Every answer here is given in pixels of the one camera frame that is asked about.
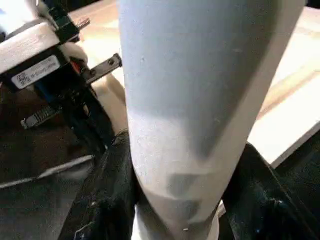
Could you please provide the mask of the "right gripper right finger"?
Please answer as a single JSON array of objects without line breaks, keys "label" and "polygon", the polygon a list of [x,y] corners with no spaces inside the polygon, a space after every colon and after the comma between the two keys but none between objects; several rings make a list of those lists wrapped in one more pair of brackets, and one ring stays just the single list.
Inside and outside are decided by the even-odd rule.
[{"label": "right gripper right finger", "polygon": [[236,240],[318,240],[320,223],[250,143],[222,201]]}]

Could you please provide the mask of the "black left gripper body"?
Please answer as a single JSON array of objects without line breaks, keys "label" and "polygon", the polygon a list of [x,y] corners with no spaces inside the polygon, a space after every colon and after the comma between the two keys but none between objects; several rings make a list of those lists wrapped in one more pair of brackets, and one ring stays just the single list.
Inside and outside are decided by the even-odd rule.
[{"label": "black left gripper body", "polygon": [[98,100],[92,83],[122,66],[118,53],[90,69],[76,58],[37,81],[35,92],[47,105],[23,119],[21,125],[34,129],[61,114],[74,134],[92,152],[104,152],[115,135],[111,119]]}]

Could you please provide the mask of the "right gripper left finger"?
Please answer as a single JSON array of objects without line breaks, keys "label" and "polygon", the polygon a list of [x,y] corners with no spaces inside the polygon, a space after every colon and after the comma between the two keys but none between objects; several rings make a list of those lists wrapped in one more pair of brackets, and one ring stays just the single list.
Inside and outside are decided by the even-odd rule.
[{"label": "right gripper left finger", "polygon": [[131,239],[138,192],[129,133],[121,131],[83,182],[59,239]]}]

